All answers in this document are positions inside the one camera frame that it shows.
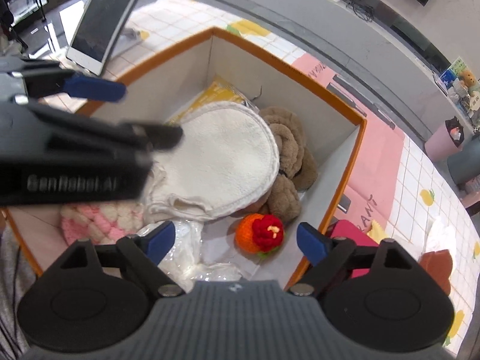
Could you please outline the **teddy bear figurine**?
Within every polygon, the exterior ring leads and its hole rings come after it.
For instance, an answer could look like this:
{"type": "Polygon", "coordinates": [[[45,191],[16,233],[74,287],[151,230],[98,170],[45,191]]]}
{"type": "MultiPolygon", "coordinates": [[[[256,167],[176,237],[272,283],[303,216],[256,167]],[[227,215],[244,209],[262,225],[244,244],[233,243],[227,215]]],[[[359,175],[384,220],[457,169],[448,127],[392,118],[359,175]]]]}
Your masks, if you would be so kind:
{"type": "Polygon", "coordinates": [[[468,90],[474,88],[478,83],[473,72],[467,68],[459,73],[459,80],[468,90]]]}

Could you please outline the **yellow cloth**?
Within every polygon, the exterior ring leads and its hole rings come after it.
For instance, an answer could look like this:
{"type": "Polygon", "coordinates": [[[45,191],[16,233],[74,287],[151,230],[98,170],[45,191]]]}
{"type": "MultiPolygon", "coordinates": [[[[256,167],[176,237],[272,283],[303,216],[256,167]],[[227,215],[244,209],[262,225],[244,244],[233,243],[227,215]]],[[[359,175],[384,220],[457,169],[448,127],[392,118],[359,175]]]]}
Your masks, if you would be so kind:
{"type": "Polygon", "coordinates": [[[376,220],[371,222],[369,230],[366,231],[366,235],[377,244],[380,244],[381,241],[390,237],[383,229],[382,225],[376,220]]]}

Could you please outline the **red Wonderlab box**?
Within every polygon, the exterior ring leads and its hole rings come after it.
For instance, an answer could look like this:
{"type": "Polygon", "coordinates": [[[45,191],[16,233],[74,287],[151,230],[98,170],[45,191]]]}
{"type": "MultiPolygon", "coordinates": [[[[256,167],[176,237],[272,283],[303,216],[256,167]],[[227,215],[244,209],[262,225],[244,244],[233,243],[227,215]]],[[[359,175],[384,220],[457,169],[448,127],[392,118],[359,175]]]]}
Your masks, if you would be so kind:
{"type": "Polygon", "coordinates": [[[379,244],[368,240],[348,220],[339,220],[327,234],[328,254],[322,261],[322,272],[334,282],[371,282],[375,279],[374,259],[379,244]]]}

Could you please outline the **brown plush toy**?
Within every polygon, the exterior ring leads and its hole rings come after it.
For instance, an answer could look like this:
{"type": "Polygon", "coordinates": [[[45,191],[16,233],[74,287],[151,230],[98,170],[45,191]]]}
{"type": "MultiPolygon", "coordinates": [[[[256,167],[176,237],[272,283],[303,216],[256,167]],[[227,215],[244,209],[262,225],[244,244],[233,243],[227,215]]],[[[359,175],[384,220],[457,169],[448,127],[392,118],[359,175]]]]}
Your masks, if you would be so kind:
{"type": "Polygon", "coordinates": [[[307,147],[307,135],[300,118],[294,112],[270,106],[260,110],[259,115],[270,127],[277,143],[279,172],[270,191],[233,215],[270,214],[288,224],[301,213],[299,194],[318,178],[317,162],[307,147]]]}

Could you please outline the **grey trash can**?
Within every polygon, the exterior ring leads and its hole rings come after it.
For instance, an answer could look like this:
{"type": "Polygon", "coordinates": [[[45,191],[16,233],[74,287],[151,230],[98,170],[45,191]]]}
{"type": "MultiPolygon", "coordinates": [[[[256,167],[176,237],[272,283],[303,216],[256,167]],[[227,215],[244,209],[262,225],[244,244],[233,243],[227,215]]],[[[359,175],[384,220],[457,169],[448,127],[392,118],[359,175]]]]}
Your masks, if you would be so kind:
{"type": "Polygon", "coordinates": [[[479,176],[480,145],[479,140],[470,141],[464,149],[447,160],[448,171],[456,185],[462,185],[479,176]]]}

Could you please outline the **clear plastic item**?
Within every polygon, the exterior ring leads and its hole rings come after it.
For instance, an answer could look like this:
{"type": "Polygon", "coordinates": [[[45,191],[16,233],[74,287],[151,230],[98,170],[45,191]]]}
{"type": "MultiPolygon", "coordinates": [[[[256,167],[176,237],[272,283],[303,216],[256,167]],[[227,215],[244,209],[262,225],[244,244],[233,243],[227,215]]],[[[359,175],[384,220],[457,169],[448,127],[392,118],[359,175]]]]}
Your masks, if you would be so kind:
{"type": "Polygon", "coordinates": [[[203,223],[176,219],[172,224],[176,230],[175,241],[157,267],[186,293],[193,289],[197,281],[241,280],[242,273],[233,263],[203,262],[203,223]]]}

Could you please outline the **pink white crochet item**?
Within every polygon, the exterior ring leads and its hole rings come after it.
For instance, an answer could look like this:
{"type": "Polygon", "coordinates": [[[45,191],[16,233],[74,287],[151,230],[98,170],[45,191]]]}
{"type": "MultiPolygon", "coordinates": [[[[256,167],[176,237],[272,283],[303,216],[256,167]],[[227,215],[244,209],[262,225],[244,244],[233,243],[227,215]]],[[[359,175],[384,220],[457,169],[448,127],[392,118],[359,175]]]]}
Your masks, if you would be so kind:
{"type": "Polygon", "coordinates": [[[60,228],[69,245],[84,238],[95,245],[115,244],[144,226],[143,205],[137,202],[63,205],[60,215],[60,228]]]}

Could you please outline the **white tablet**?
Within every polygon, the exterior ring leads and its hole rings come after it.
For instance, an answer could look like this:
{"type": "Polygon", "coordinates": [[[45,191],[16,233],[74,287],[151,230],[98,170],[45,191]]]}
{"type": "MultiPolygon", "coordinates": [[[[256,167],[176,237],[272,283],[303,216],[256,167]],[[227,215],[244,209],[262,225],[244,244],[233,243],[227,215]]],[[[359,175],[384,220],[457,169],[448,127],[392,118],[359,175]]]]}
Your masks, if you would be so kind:
{"type": "Polygon", "coordinates": [[[88,0],[67,49],[73,63],[100,76],[137,0],[88,0]]]}

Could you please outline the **pink waste bin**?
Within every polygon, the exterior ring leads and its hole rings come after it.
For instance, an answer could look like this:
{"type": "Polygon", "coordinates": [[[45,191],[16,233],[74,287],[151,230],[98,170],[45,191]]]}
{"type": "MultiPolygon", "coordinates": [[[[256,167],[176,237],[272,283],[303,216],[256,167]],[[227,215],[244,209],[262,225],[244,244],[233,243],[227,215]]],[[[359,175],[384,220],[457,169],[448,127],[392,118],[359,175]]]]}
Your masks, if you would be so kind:
{"type": "Polygon", "coordinates": [[[454,116],[445,120],[425,142],[425,153],[433,163],[443,161],[459,153],[464,140],[464,126],[454,116]]]}

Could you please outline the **brown felt piece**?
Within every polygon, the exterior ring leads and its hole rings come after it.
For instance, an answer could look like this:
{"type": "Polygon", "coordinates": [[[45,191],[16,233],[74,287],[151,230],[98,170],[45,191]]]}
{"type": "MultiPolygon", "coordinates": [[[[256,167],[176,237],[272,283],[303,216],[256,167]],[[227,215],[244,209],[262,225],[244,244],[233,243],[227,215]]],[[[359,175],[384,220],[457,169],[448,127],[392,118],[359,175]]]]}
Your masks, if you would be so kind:
{"type": "Polygon", "coordinates": [[[451,292],[450,275],[453,260],[449,250],[439,250],[423,253],[419,264],[433,278],[437,285],[449,295],[451,292]]]}

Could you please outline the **orange crochet fruit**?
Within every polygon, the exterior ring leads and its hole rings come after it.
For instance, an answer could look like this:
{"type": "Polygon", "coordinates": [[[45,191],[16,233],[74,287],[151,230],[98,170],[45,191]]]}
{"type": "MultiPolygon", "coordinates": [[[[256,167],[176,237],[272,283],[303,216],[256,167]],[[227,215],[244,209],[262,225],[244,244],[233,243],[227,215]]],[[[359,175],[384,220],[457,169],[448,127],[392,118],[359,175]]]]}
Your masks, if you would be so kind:
{"type": "Polygon", "coordinates": [[[262,258],[277,251],[283,244],[285,229],[280,219],[272,214],[249,214],[235,229],[234,241],[247,254],[262,258]]]}

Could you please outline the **orange cardboard box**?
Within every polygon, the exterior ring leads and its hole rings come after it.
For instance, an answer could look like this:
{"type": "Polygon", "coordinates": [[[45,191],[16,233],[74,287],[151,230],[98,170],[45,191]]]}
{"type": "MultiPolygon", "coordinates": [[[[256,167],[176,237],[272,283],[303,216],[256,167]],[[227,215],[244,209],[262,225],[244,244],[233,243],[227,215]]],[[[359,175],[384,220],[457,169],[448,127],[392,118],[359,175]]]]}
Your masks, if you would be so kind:
{"type": "Polygon", "coordinates": [[[293,66],[211,28],[136,64],[87,102],[1,107],[1,206],[32,219],[17,237],[44,272],[73,242],[111,245],[172,222],[157,264],[195,281],[297,281],[295,226],[325,230],[366,121],[293,66]]]}

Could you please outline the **white round cloth bag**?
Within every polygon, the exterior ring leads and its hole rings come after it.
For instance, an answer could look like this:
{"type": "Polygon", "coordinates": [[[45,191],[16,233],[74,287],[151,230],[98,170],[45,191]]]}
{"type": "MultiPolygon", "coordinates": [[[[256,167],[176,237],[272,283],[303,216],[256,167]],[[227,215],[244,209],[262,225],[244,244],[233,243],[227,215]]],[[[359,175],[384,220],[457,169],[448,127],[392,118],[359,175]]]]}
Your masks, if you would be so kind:
{"type": "Polygon", "coordinates": [[[156,151],[142,198],[150,223],[169,219],[211,221],[256,203],[279,171],[278,145],[254,111],[215,102],[181,120],[183,137],[156,151]]]}

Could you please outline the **lemon pattern tablecloth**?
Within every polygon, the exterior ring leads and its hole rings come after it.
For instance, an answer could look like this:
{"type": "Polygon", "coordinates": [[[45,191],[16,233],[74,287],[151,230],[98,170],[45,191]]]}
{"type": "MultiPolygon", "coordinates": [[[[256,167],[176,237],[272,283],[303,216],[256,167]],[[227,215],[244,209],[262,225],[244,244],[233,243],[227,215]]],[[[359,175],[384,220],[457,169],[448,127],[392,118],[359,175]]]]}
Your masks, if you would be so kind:
{"type": "Polygon", "coordinates": [[[131,24],[142,42],[108,64],[110,79],[190,35],[218,27],[263,48],[356,108],[368,124],[334,219],[350,221],[365,235],[376,220],[417,261],[424,253],[449,250],[455,316],[444,348],[458,359],[475,353],[469,332],[479,330],[473,314],[479,303],[479,234],[459,197],[405,127],[391,116],[375,114],[374,98],[350,80],[248,19],[194,0],[157,0],[135,10],[131,24]]]}

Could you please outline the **yellow snack package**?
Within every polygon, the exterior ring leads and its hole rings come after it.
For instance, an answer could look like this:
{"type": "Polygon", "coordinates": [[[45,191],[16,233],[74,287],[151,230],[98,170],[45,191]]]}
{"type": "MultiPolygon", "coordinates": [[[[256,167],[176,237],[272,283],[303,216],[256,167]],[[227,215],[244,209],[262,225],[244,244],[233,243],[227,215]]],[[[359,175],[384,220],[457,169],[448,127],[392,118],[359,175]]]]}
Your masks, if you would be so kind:
{"type": "Polygon", "coordinates": [[[233,102],[244,105],[252,111],[259,113],[260,109],[238,88],[230,84],[227,80],[216,75],[208,88],[205,88],[197,97],[183,106],[174,114],[168,122],[178,125],[182,119],[189,113],[215,102],[233,102]]]}

